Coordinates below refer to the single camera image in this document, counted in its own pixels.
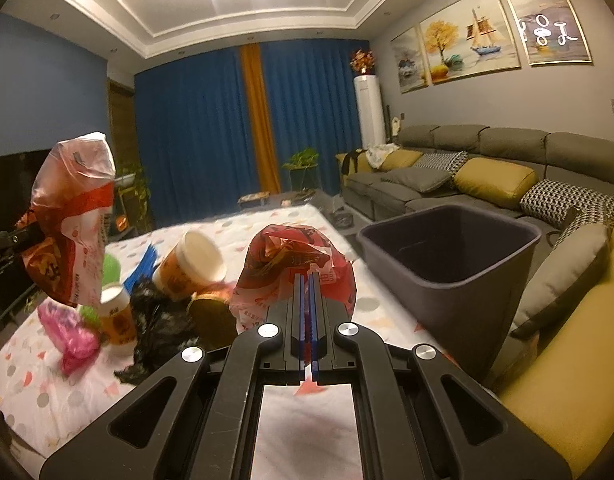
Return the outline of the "pink plastic bag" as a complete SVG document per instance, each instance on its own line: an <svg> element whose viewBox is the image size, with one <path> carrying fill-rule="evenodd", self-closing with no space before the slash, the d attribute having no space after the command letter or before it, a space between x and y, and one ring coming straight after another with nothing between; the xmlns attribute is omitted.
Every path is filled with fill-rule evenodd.
<svg viewBox="0 0 614 480"><path fill-rule="evenodd" d="M60 352L60 371L70 376L88 366L100 351L98 333L84 322L77 309L44 300L38 317L45 333Z"/></svg>

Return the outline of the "large paper noodle bowl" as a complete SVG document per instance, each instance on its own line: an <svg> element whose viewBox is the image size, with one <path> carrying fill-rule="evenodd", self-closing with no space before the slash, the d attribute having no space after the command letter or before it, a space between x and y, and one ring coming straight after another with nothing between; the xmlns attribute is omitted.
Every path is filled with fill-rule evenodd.
<svg viewBox="0 0 614 480"><path fill-rule="evenodd" d="M157 267L152 282L173 301L193 296L226 277L226 264L217 245L200 231L189 230Z"/></svg>

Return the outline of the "blue foam net sleeve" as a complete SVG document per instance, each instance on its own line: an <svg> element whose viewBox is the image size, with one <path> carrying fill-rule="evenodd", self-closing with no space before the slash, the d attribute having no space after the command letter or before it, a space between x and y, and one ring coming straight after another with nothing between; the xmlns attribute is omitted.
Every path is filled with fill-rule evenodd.
<svg viewBox="0 0 614 480"><path fill-rule="evenodd" d="M154 274L157 260L156 248L149 244L144 255L133 272L124 280L124 289L131 294L133 286L141 278L151 278Z"/></svg>

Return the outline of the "green foam net sleeve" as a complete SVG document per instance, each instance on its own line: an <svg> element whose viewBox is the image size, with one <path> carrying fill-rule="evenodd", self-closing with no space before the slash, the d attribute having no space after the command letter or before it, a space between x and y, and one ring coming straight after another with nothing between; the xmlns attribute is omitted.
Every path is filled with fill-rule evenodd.
<svg viewBox="0 0 614 480"><path fill-rule="evenodd" d="M106 254L103 261L102 286L117 283L120 280L121 265L118 259ZM79 306L78 313L82 322L90 327L100 326L100 318L94 307Z"/></svg>

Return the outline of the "red white plastic bag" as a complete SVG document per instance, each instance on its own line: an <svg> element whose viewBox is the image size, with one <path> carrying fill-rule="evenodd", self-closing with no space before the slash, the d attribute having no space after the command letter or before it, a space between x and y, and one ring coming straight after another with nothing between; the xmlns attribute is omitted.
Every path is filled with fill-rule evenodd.
<svg viewBox="0 0 614 480"><path fill-rule="evenodd" d="M44 240L22 260L42 292L60 304L100 304L115 176L105 134L91 132L55 144L34 180L27 221Z"/></svg>

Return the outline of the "dark grey trash bin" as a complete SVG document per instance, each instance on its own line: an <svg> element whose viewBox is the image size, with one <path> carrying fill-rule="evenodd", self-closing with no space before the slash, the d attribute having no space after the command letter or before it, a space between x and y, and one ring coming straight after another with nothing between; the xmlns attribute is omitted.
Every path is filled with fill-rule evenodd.
<svg viewBox="0 0 614 480"><path fill-rule="evenodd" d="M536 226L462 205L375 222L357 235L371 272L475 379L486 377L508 336L540 237Z"/></svg>

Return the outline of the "black plastic bag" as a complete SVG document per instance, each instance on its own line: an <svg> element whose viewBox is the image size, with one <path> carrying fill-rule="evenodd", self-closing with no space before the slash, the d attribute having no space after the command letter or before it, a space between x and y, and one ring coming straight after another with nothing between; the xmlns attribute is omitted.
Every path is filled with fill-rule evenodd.
<svg viewBox="0 0 614 480"><path fill-rule="evenodd" d="M189 305L188 298L173 301L149 278L138 279L130 296L136 346L133 363L114 371L120 382L137 386L183 349L200 344Z"/></svg>

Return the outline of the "small orange paper cup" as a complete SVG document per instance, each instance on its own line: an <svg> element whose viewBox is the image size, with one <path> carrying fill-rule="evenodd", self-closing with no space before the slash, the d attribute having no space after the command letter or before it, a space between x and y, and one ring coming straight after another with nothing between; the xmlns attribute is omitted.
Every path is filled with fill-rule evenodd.
<svg viewBox="0 0 614 480"><path fill-rule="evenodd" d="M136 339L130 296L123 284L110 283L102 288L98 318L111 344L121 346Z"/></svg>

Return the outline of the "grey sectional sofa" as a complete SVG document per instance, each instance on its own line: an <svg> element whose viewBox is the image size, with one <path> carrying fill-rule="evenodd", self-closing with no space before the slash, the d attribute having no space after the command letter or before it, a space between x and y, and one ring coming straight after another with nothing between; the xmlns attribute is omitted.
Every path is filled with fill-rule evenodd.
<svg viewBox="0 0 614 480"><path fill-rule="evenodd" d="M418 328L575 478L614 479L614 142L424 125L380 168L338 166L378 225L365 262Z"/></svg>

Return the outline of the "patterned white tablecloth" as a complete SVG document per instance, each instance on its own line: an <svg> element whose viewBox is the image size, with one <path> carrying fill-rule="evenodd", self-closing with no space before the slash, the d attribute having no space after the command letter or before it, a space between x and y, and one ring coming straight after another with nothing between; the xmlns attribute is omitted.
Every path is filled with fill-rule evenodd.
<svg viewBox="0 0 614 480"><path fill-rule="evenodd" d="M354 322L369 327L384 341L410 349L429 344L432 336L401 307L369 271L352 238L340 234L311 205L249 211L162 228L108 246L109 254L128 276L148 246L165 257L189 230L203 232L220 248L226 279L240 276L252 238L269 224L303 224L323 233L354 267L357 302ZM105 346L95 362L64 376L62 355L46 336L36 314L30 314L0 350L0 411L8 426L30 447L16 457L36 476L44 460L130 391L114 373L132 361L133 348ZM359 479L361 457L351 390L270 387L264 393L252 478Z"/></svg>

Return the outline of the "grey cushion near bin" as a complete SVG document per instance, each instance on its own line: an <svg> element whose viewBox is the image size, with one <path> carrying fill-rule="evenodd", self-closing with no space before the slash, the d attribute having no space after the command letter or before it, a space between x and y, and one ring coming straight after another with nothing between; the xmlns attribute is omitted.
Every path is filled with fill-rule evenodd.
<svg viewBox="0 0 614 480"><path fill-rule="evenodd" d="M588 223L566 237L527 283L511 335L528 339L566 320L599 281L610 255L610 236L602 223Z"/></svg>

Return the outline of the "plant on tall stand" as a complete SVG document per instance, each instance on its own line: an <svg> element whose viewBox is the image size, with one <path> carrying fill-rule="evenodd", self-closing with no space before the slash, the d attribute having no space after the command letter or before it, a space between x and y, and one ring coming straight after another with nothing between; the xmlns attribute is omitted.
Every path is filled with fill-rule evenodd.
<svg viewBox="0 0 614 480"><path fill-rule="evenodd" d="M152 214L144 168L139 162L128 162L119 166L117 178L120 180L118 194L129 226L145 234L152 229Z"/></svg>

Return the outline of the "yellow sofa cushion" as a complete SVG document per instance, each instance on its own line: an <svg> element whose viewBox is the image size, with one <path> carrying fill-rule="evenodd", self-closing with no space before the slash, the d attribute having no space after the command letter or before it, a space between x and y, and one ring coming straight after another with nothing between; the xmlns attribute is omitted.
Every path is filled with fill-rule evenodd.
<svg viewBox="0 0 614 480"><path fill-rule="evenodd" d="M485 157L471 158L453 177L462 194L505 209L520 208L520 200L538 181L527 166Z"/></svg>

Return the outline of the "orange curtain strip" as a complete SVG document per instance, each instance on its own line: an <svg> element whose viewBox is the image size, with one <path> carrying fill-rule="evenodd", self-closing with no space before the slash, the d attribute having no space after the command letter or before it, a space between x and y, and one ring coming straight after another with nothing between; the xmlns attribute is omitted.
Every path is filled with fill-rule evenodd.
<svg viewBox="0 0 614 480"><path fill-rule="evenodd" d="M240 61L260 190L270 194L279 194L281 179L267 89L264 83L260 44L241 46Z"/></svg>

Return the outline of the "far yellow cushion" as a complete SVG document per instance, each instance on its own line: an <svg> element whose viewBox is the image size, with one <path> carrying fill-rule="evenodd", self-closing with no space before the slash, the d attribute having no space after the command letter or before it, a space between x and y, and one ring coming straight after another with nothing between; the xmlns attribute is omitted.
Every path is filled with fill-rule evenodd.
<svg viewBox="0 0 614 480"><path fill-rule="evenodd" d="M405 150L400 148L397 151L391 152L386 156L384 162L380 165L380 172L389 172L400 168L408 168L413 166L422 156L423 152Z"/></svg>

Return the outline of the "black white patterned cushion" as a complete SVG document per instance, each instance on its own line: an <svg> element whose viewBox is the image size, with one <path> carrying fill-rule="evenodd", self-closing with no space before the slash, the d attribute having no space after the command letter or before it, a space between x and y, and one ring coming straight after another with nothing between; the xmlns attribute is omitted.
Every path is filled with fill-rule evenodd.
<svg viewBox="0 0 614 480"><path fill-rule="evenodd" d="M568 212L591 210L591 218L605 222L614 220L614 196L550 179L540 180L520 199L520 210L551 226L561 229Z"/></svg>

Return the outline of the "potted green plant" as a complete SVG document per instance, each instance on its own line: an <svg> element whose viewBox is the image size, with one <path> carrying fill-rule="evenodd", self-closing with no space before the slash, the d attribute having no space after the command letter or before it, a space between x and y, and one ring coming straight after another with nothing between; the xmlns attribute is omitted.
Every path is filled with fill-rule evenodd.
<svg viewBox="0 0 614 480"><path fill-rule="evenodd" d="M320 188L319 153L315 148L304 148L290 156L283 168L290 174L292 191Z"/></svg>

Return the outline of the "white standing air conditioner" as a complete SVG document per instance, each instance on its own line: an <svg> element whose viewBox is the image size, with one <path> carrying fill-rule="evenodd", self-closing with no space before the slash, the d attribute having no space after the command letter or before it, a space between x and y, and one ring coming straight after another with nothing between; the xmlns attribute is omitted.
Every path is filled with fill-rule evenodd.
<svg viewBox="0 0 614 480"><path fill-rule="evenodd" d="M383 114L380 83L375 75L354 77L362 148L384 144L386 129Z"/></svg>

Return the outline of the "black television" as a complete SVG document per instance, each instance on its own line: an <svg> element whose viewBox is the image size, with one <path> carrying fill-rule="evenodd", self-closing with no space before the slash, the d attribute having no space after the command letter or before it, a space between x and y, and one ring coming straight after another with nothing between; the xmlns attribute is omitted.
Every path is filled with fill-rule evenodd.
<svg viewBox="0 0 614 480"><path fill-rule="evenodd" d="M11 231L30 205L34 179L50 149L0 156L0 231Z"/></svg>

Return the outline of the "blue curtain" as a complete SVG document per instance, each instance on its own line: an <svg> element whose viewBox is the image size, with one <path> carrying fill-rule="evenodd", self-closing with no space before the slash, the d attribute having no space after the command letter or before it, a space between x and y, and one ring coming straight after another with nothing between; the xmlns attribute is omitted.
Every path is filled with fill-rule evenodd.
<svg viewBox="0 0 614 480"><path fill-rule="evenodd" d="M321 188L339 190L336 156L361 144L350 58L365 40L301 39L260 44L278 156L319 153ZM234 211L260 190L240 47L193 55L136 76L136 128L150 209L158 226Z"/></svg>

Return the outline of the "left landscape painting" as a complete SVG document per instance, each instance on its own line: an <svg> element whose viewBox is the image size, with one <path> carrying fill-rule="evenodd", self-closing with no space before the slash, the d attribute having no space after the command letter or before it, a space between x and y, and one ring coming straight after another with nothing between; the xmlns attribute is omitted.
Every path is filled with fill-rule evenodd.
<svg viewBox="0 0 614 480"><path fill-rule="evenodd" d="M390 40L401 94L426 88L428 80L418 28L412 26Z"/></svg>

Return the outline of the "landscape painting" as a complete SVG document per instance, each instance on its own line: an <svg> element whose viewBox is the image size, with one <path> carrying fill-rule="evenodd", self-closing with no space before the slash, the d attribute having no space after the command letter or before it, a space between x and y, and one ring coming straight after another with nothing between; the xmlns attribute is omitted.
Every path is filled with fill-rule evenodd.
<svg viewBox="0 0 614 480"><path fill-rule="evenodd" d="M426 88L428 80L418 28L412 26L390 40L401 94Z"/></svg>
<svg viewBox="0 0 614 480"><path fill-rule="evenodd" d="M592 64L570 0L508 0L530 66Z"/></svg>

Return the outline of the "red flower decoration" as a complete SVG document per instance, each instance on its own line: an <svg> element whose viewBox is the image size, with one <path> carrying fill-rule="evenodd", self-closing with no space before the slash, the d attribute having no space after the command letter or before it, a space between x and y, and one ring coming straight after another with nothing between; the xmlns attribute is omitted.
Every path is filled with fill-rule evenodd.
<svg viewBox="0 0 614 480"><path fill-rule="evenodd" d="M371 50L355 50L350 58L350 67L358 76L375 74L375 58Z"/></svg>

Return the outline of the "sailboat tree painting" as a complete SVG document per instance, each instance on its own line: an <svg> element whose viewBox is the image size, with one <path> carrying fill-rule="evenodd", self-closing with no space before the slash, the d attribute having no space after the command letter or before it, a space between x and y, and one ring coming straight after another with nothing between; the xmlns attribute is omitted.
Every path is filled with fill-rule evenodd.
<svg viewBox="0 0 614 480"><path fill-rule="evenodd" d="M520 68L501 0L458 0L420 23L430 80L450 80Z"/></svg>

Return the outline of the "right landscape painting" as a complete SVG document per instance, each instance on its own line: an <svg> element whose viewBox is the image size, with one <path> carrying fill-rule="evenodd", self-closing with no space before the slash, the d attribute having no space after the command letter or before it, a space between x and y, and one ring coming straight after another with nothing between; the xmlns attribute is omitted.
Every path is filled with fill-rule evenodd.
<svg viewBox="0 0 614 480"><path fill-rule="evenodd" d="M570 0L508 0L530 66L592 64Z"/></svg>

